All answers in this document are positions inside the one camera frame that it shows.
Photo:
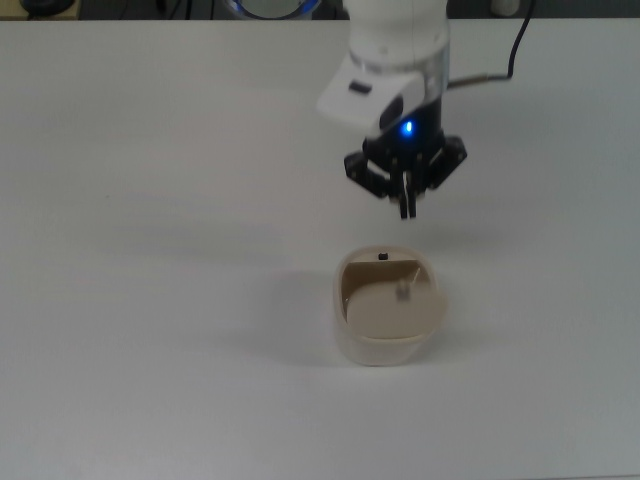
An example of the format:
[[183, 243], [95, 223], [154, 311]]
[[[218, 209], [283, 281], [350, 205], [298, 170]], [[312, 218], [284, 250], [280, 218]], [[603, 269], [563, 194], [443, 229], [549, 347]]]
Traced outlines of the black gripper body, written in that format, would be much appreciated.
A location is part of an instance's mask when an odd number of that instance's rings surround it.
[[368, 158], [419, 153], [440, 135], [441, 118], [442, 99], [438, 98], [394, 120], [377, 137], [367, 138], [363, 142], [363, 152]]

